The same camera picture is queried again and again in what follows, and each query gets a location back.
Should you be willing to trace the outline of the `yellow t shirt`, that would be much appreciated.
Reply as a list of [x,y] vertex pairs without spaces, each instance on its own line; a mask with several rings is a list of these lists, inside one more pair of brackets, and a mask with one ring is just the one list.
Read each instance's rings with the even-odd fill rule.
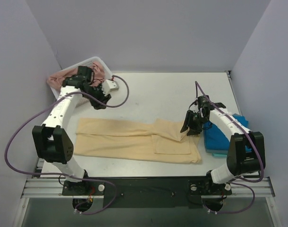
[[173,164],[197,164],[199,136],[180,132],[182,122],[156,119],[141,122],[82,118],[76,130],[74,153]]

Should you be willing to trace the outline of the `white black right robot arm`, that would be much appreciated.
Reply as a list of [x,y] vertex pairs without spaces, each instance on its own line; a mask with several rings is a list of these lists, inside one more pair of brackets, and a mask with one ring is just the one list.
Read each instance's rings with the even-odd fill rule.
[[208,96],[199,96],[192,104],[198,110],[187,111],[180,132],[186,131],[187,136],[199,135],[206,130],[204,124],[210,123],[217,126],[229,140],[226,163],[210,171],[210,178],[203,184],[205,191],[215,193],[220,189],[220,184],[255,172],[260,172],[260,179],[251,182],[261,181],[265,169],[263,135],[242,125],[223,103],[213,103]]

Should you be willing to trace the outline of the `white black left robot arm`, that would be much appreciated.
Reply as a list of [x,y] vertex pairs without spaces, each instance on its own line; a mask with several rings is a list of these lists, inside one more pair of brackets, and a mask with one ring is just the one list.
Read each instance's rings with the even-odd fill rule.
[[90,183],[84,179],[86,171],[73,158],[74,145],[66,132],[69,119],[84,94],[92,96],[90,103],[96,110],[105,109],[110,95],[105,95],[100,82],[94,83],[93,67],[78,66],[72,76],[61,82],[58,104],[40,126],[34,126],[32,136],[39,158],[52,163],[74,182],[73,189],[80,195],[89,192]]

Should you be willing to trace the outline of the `white plastic perforated basket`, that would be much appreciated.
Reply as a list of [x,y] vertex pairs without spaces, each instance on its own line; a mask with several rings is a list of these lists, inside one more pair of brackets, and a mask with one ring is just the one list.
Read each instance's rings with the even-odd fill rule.
[[[110,79],[111,78],[111,76],[112,76],[112,72],[111,72],[111,70],[107,67],[107,65],[104,63],[104,61],[101,59],[101,58],[99,58],[99,57],[92,57],[92,58],[89,58],[89,59],[86,59],[86,60],[84,60],[84,61],[82,61],[82,62],[79,62],[79,63],[77,63],[77,64],[74,64],[74,65],[72,65],[72,66],[70,66],[70,67],[67,67],[67,68],[65,68],[65,69],[63,69],[63,70],[68,70],[68,69],[72,69],[72,68],[78,68],[78,66],[87,66],[87,67],[89,67],[94,61],[98,61],[98,62],[100,62],[102,65],[103,65],[103,67],[104,67],[104,70],[105,70],[105,78],[104,78],[104,80],[105,79]],[[52,90],[53,90],[53,93],[54,93],[54,95],[56,96],[56,97],[58,97],[59,96],[59,93],[60,93],[60,91],[57,91],[57,90],[55,90],[55,89],[53,89],[53,88],[51,88]]]

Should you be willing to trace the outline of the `blue folded t shirt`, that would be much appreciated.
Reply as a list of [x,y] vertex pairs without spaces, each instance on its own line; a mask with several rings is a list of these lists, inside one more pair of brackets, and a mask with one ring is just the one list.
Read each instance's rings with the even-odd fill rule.
[[207,153],[223,155],[228,153],[229,140],[216,125],[212,125],[210,129],[204,130],[203,136]]

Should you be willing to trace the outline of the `teal folded t shirt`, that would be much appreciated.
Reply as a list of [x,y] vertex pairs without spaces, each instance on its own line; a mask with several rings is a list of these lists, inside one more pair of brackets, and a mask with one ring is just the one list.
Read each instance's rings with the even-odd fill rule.
[[213,157],[216,157],[216,158],[226,158],[226,157],[227,157],[227,154],[212,153],[212,156],[213,156]]

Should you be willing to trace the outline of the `pink crumpled t shirt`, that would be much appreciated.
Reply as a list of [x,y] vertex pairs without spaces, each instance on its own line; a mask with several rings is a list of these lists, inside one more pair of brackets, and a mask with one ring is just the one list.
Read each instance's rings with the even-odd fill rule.
[[[105,70],[103,65],[98,62],[98,61],[94,61],[89,68],[91,68],[94,72],[94,76],[92,76],[91,79],[91,86],[92,87],[96,87],[98,86],[105,78]],[[68,69],[68,70],[63,70],[63,71],[59,71],[56,72],[52,75],[50,75],[47,79],[47,84],[57,90],[60,91],[60,88],[62,86],[63,81],[66,78],[69,78],[73,75],[77,74],[77,67],[76,68],[72,68],[72,69]]]

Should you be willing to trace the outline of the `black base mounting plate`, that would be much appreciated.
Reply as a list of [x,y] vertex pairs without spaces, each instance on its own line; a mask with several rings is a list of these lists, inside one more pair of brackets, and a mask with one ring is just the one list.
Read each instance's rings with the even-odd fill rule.
[[64,196],[103,197],[109,208],[200,208],[203,202],[219,205],[231,187],[214,184],[207,176],[111,177],[73,183],[65,181]]

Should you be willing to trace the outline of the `aluminium front frame rail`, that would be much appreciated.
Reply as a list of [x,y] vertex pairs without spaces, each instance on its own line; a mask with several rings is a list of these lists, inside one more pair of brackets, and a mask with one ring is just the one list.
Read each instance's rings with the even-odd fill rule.
[[171,179],[155,180],[154,183],[148,183],[146,179],[126,178],[119,179],[118,183],[112,186],[107,183],[93,183],[89,189],[70,190],[68,183],[61,180],[58,182],[54,178],[34,178],[28,179],[22,192],[23,198],[58,198],[61,196],[71,198],[86,198],[89,195],[93,197],[102,197],[107,192],[113,194],[115,191],[119,196],[130,193],[169,193],[171,196],[177,196],[179,193],[185,192],[193,196],[221,196],[233,195],[238,197],[250,197],[252,192],[256,197],[274,197],[275,193],[269,178],[259,183],[248,183],[244,181],[234,181],[231,186],[220,186],[213,193],[209,193],[203,188],[202,183],[191,183],[189,180],[177,178],[177,183]]

